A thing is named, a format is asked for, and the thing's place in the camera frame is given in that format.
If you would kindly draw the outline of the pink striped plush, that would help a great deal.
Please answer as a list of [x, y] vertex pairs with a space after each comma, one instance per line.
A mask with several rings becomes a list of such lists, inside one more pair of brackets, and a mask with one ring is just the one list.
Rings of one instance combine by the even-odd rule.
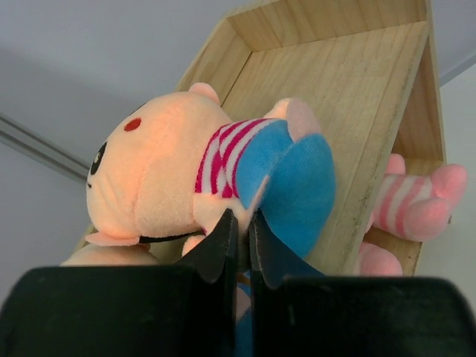
[[398, 259], [386, 249], [363, 242], [353, 274], [361, 276], [402, 276]]
[[467, 184], [462, 165], [447, 164], [427, 176], [409, 175], [404, 158], [392, 154], [367, 226], [416, 242], [433, 239], [446, 229]]

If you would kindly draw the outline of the boy plush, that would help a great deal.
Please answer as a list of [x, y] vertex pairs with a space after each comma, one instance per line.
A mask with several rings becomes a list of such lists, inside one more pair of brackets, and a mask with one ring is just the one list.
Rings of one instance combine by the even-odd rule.
[[[322, 336], [323, 277], [253, 290], [248, 229], [260, 210], [305, 261], [335, 194], [332, 150], [301, 100], [243, 121], [206, 83], [145, 103], [105, 140], [86, 180], [95, 232], [81, 260], [98, 273], [86, 277], [99, 289], [90, 307], [118, 334], [105, 344], [117, 356], [303, 356]], [[237, 284], [210, 284], [176, 263], [226, 209], [238, 222]]]

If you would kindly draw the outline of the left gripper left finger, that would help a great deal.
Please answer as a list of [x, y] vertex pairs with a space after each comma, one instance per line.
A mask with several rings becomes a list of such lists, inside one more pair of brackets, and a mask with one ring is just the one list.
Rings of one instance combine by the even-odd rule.
[[238, 222], [231, 209], [226, 209], [212, 232], [176, 265], [194, 268], [206, 283], [222, 277], [228, 285], [237, 284]]

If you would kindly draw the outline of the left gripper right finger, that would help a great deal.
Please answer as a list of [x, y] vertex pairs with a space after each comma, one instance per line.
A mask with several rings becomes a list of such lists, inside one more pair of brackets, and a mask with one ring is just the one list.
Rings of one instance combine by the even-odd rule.
[[248, 229], [251, 288], [278, 289], [288, 280], [324, 277], [302, 260], [270, 229], [257, 211]]

